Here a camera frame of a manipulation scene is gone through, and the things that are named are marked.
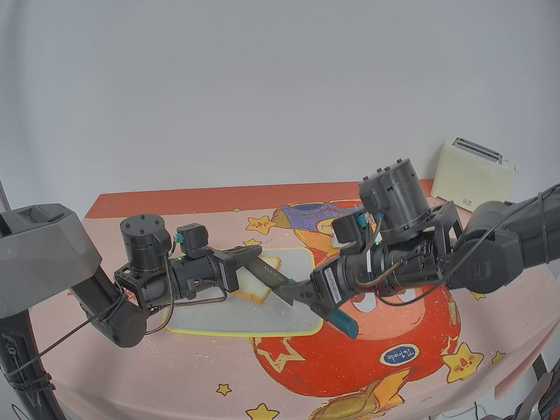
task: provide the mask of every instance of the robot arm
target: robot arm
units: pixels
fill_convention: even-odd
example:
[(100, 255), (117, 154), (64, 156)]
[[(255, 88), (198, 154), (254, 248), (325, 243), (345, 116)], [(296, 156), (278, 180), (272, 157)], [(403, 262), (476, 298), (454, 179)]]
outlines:
[[(346, 243), (340, 257), (309, 280), (280, 288), (350, 337), (357, 336), (357, 324), (338, 308), (362, 292), (376, 292), (383, 302), (401, 290), (439, 284), (489, 293), (524, 268), (560, 258), (560, 185), (518, 204), (486, 202), (464, 231), (452, 202), (427, 204), (409, 159), (364, 178), (360, 199), (362, 210), (332, 223)], [(365, 222), (368, 214), (381, 242)]]
[[(171, 236), (164, 226), (161, 217), (148, 214), (121, 223), (128, 263), (112, 283), (71, 210), (46, 204), (0, 214), (0, 363), (33, 420), (65, 419), (40, 356), (86, 325), (39, 354), (29, 318), (33, 305), (70, 288), (87, 322), (116, 345), (133, 347), (149, 333), (147, 318), (172, 299), (193, 299), (213, 285), (237, 290), (236, 269), (262, 252), (259, 246), (213, 249), (206, 228), (192, 224), (177, 233), (185, 256), (170, 259)], [(136, 295), (138, 305), (124, 289)]]

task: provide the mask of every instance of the bread slice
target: bread slice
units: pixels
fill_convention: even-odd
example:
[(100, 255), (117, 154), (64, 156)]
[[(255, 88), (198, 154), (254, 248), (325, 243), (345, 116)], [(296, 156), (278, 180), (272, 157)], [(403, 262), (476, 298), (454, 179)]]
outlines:
[[(269, 266), (280, 270), (282, 261), (277, 256), (260, 256), (260, 258)], [(238, 298), (244, 298), (261, 305), (270, 293), (270, 288), (255, 277), (245, 266), (237, 270), (237, 280), (239, 281), (239, 289), (232, 294)]]

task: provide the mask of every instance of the table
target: table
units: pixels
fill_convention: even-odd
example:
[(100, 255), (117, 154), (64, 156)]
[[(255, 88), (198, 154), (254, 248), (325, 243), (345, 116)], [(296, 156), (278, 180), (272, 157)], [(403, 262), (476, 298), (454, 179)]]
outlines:
[[(426, 195), (430, 185), (422, 182)], [(119, 223), (141, 213), (164, 216), (171, 233), (205, 224), (215, 248), (304, 247), (318, 262), (337, 252), (329, 220), (360, 204), (357, 191), (356, 183), (334, 183), (103, 194), (83, 225), (110, 276), (126, 261)], [(465, 225), (469, 214), (459, 213)], [(560, 290), (540, 266), (486, 296), (441, 288), (406, 308), (378, 306), (368, 295), (344, 309), (360, 324), (357, 340), (325, 323), (314, 335), (283, 338), (163, 330), (120, 349), (87, 326), (44, 364), (61, 404), (84, 420), (422, 418), (493, 387), (496, 396), (506, 392), (558, 324)], [(61, 293), (31, 317), (42, 350), (84, 314)]]

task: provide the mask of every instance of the knife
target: knife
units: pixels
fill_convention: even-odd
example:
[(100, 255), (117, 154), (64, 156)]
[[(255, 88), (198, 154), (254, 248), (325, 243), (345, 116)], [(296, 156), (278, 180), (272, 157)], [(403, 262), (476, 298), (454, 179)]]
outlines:
[(291, 279), (280, 271), (261, 260), (258, 256), (251, 258), (244, 264), (251, 274), (257, 277), (262, 283), (268, 286), (274, 294), (284, 300), (288, 305), (293, 306), (293, 299), (284, 297), (280, 294), (280, 286), (289, 284)]

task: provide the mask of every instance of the toaster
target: toaster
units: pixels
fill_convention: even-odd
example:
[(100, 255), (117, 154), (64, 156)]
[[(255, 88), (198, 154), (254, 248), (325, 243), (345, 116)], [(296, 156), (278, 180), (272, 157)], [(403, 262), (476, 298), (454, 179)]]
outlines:
[(447, 137), (431, 195), (473, 211), (487, 200), (508, 198), (515, 165), (499, 152), (461, 137)]

